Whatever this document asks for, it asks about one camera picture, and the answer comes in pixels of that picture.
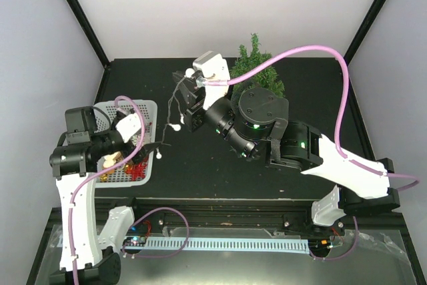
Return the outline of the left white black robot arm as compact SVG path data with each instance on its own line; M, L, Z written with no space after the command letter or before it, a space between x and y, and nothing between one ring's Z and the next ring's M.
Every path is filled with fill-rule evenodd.
M131 138L144 134L143 116L136 105L118 110L114 124L97 130L92 106L65 112L66 132L49 157L61 200L63 247L58 271L50 284L117 284L121 276L119 253L127 231L138 230L143 214L128 200L109 211L100 233L96 229L96 179L108 172L97 170L105 156L125 154L124 162L152 152L159 143L133 145Z

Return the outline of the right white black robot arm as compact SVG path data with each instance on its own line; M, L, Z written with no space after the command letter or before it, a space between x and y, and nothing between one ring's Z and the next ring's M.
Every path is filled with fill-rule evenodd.
M390 160L372 162L351 152L343 158L318 129L289 119L287 99L255 87L238 100L223 96L204 109L207 94L195 79L180 71L172 77L187 105L181 121L190 131L208 124L240 158L264 157L270 168L295 169L334 183L303 217L308 232L320 233L346 215L372 216L400 207L398 190L390 187Z

